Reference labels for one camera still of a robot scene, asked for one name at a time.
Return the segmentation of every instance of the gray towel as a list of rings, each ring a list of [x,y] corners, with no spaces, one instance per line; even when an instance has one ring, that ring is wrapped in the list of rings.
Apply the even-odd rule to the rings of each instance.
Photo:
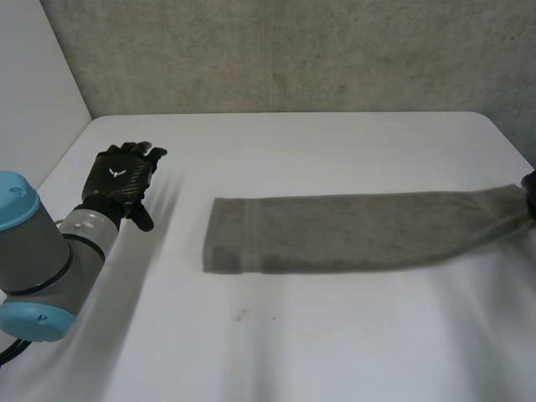
[[[426,265],[533,226],[525,192],[217,198],[204,270],[334,273]]]

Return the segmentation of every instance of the robotic hand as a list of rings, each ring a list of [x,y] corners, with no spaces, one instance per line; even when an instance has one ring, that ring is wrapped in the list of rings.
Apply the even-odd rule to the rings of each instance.
[[[146,155],[149,148],[149,142],[125,142],[121,148],[112,145],[99,153],[82,190],[84,203],[77,209],[109,209],[114,221],[132,219],[144,232],[151,230],[154,223],[142,200],[158,161],[168,151],[153,148]]]
[[[167,151],[149,142],[111,146],[97,155],[82,204],[56,227],[37,192],[20,175],[0,172],[0,329],[19,340],[0,366],[29,342],[65,337],[119,234],[122,219],[149,231],[142,205]]]

